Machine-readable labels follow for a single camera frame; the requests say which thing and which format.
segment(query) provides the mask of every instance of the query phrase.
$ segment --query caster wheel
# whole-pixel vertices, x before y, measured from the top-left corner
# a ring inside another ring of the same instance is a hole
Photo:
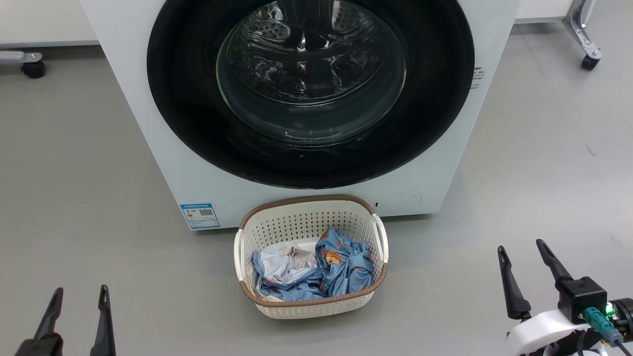
[[[22,73],[26,74],[27,77],[37,79],[44,76],[45,67],[44,62],[37,61],[31,63],[24,63],[22,65]]]
[[[580,67],[586,70],[593,70],[593,68],[596,68],[596,65],[598,65],[599,61],[600,60],[595,60],[589,56],[585,56],[585,58],[583,58],[582,60],[582,63],[580,64]]]

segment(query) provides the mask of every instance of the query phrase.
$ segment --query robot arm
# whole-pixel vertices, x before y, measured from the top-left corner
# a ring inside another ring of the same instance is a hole
[[[512,356],[606,356],[603,344],[617,346],[633,341],[633,300],[607,301],[606,291],[589,277],[574,279],[541,239],[536,240],[543,262],[551,269],[559,291],[558,309],[530,315],[512,274],[512,263],[499,246],[499,266],[510,319],[521,320],[507,335]]]
[[[55,333],[55,322],[61,313],[61,300],[64,289],[57,288],[48,308],[44,312],[35,336],[22,342],[15,356],[61,356],[64,341]],[[112,312],[110,310],[110,293],[106,285],[101,286],[99,295],[99,326],[97,338],[90,350],[90,356],[116,356],[114,332],[112,331]]]

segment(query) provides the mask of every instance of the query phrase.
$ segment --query blue clothing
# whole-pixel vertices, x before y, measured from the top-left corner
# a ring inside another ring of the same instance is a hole
[[[287,302],[321,299],[321,270],[310,251],[294,242],[280,243],[252,257],[255,294]]]
[[[330,227],[317,242],[315,253],[323,272],[323,296],[354,293],[373,284],[373,256],[365,242],[359,244]]]
[[[316,256],[293,241],[254,251],[254,293],[261,299],[294,302],[354,293],[373,284],[373,255],[365,242],[329,227]]]

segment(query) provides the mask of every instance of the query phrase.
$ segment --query white plastic basket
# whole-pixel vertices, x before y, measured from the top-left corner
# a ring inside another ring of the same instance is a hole
[[[253,251],[282,241],[296,241],[314,251],[325,230],[333,226],[358,242],[365,241],[373,259],[374,284],[363,291],[301,302],[269,302],[253,294]],[[387,233],[372,207],[348,195],[311,196],[261,205],[248,213],[235,235],[235,272],[244,294],[274,319],[304,319],[349,312],[364,306],[387,276]]]

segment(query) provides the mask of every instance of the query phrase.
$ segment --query washing machine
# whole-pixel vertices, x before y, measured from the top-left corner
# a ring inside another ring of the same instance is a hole
[[[350,194],[436,213],[519,0],[82,0],[190,229]]]

